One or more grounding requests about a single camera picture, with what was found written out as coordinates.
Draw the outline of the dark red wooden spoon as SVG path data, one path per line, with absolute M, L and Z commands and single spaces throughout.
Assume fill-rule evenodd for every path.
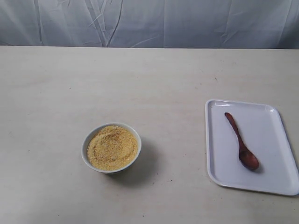
M 225 117 L 231 124 L 231 126 L 237 136 L 238 143 L 239 143 L 239 160 L 240 160 L 241 164 L 251 171 L 257 170 L 260 166 L 260 163 L 259 163 L 258 159 L 255 157 L 255 155 L 246 147 L 245 143 L 243 142 L 242 137 L 239 132 L 239 129 L 238 129 L 238 126 L 237 126 L 233 116 L 230 113 L 225 112 Z

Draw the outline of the brown ground food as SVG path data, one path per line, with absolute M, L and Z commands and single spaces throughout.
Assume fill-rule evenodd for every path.
M 110 125 L 100 129 L 90 140 L 87 158 L 95 168 L 112 171 L 128 165 L 137 152 L 137 138 L 124 127 Z

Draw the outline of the white ceramic bowl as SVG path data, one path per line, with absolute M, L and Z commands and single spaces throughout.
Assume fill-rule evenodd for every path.
M 112 170 L 112 171 L 105 171 L 105 170 L 101 170 L 101 169 L 97 169 L 94 166 L 91 165 L 91 163 L 88 161 L 87 158 L 87 147 L 88 147 L 88 143 L 90 142 L 90 140 L 95 136 L 95 134 L 102 128 L 106 127 L 106 126 L 110 126 L 110 125 L 115 125 L 115 126 L 121 126 L 124 127 L 126 129 L 128 129 L 136 138 L 138 141 L 138 152 L 136 157 L 126 166 L 124 166 L 123 168 L 120 168 L 118 170 Z M 94 171 L 103 173 L 103 174 L 107 174 L 107 175 L 111 175 L 111 174 L 116 174 L 119 173 L 125 169 L 127 169 L 129 166 L 131 166 L 136 159 L 138 158 L 140 152 L 141 152 L 141 148 L 142 148 L 142 142 L 141 142 L 141 138 L 139 136 L 139 134 L 130 126 L 123 124 L 123 123 L 117 123 L 117 122 L 112 122 L 112 123 L 107 123 L 107 124 L 103 124 L 99 127 L 97 127 L 96 129 L 94 129 L 93 131 L 91 131 L 88 136 L 86 137 L 86 139 L 84 140 L 83 146 L 82 146 L 82 158 L 84 160 L 84 162 L 86 163 L 86 165 L 91 168 Z

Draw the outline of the white fabric backdrop curtain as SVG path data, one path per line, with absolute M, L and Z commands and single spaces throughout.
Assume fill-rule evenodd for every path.
M 296 0 L 3 0 L 1 45 L 297 49 Z

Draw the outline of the white rectangular plastic tray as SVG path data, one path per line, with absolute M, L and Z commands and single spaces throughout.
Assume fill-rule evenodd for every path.
M 257 157 L 256 171 L 239 160 L 237 136 L 225 117 L 235 119 L 247 148 Z M 205 105 L 209 177 L 218 185 L 286 196 L 299 193 L 299 172 L 278 111 L 265 104 L 211 99 Z

